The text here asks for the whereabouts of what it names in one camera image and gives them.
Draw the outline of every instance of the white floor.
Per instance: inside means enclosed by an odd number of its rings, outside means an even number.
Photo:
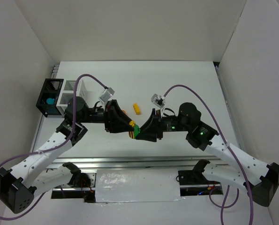
[[[175,84],[184,84],[195,90],[212,110],[226,138],[236,145],[236,138],[226,108],[219,80],[212,62],[186,61],[99,61],[61,62],[57,78],[76,80],[81,74],[96,76],[104,85],[115,91],[121,109],[139,126],[149,118],[153,94],[164,93]],[[89,91],[87,104],[93,107],[103,88],[91,78],[83,78]],[[172,90],[166,97],[166,105],[178,114],[179,106],[192,102],[202,113],[202,121],[215,128],[205,107],[191,92],[184,88]],[[137,103],[142,114],[136,115],[133,104]],[[52,135],[63,119],[44,118],[35,149]],[[83,139],[61,157],[149,157],[149,156],[203,156],[201,150],[192,148],[185,140],[186,132],[164,133],[157,143],[136,141],[127,133],[109,134],[103,124],[84,124],[88,132]]]

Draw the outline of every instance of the black bracket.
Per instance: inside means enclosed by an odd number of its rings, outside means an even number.
[[[261,182],[259,184],[254,186],[250,183],[253,201],[264,207],[269,207],[279,187],[279,165],[272,163],[267,167],[269,171],[265,177],[260,177]]]
[[[0,199],[15,214],[24,211],[33,201],[36,187],[26,188],[22,178],[15,178],[11,170],[0,168]]]

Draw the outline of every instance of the yellow block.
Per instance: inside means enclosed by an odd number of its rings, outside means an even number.
[[[140,115],[141,114],[140,109],[139,109],[137,103],[133,104],[133,108],[134,108],[134,111],[135,111],[136,115]]]

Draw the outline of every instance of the black base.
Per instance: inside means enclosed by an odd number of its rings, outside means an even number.
[[[22,178],[15,178],[11,171],[0,168],[0,199],[15,214],[24,211],[34,199],[35,187],[27,189]]]

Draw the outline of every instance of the small cage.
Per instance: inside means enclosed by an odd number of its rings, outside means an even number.
[[[36,107],[47,117],[61,115],[56,105],[63,85],[63,79],[45,79]]]

